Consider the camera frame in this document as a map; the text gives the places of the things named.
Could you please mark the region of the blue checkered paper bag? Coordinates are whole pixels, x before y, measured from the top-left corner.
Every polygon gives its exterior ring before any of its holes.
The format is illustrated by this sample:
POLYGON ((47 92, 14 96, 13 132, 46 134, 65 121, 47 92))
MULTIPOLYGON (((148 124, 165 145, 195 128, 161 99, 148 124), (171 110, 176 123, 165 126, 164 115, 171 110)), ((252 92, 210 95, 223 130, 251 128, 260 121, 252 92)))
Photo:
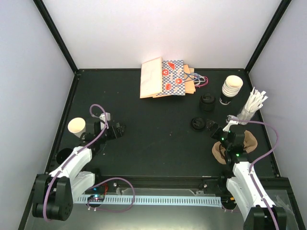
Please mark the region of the blue checkered paper bag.
POLYGON ((184 96, 209 83, 207 77, 190 71, 183 60, 162 61, 162 91, 156 96, 184 96))

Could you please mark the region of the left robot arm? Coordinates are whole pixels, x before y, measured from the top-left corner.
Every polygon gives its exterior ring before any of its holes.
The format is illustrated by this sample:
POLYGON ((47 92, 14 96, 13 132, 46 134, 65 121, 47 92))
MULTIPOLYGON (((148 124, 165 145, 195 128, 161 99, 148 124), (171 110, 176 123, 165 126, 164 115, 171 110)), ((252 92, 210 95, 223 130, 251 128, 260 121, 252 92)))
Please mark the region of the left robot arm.
POLYGON ((88 188, 98 191, 103 179, 84 167, 99 152, 102 144, 124 135, 126 126, 121 123, 107 125, 104 119, 72 119, 68 130, 79 139, 68 156, 58 153, 59 165, 49 174, 38 175, 35 180, 32 215, 45 220, 65 221, 73 203, 88 188))

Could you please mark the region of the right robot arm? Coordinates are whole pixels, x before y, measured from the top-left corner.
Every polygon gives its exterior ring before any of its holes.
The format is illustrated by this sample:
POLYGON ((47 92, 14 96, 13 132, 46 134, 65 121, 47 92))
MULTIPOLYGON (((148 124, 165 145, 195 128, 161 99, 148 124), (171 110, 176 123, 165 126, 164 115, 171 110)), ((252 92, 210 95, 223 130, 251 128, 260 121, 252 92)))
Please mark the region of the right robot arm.
POLYGON ((217 142, 212 148, 214 157, 230 168, 218 181, 219 190, 230 193, 238 206, 245 230, 284 230, 287 214, 267 195, 256 175, 249 153, 258 142, 254 135, 231 116, 225 127, 206 121, 211 138, 217 142))

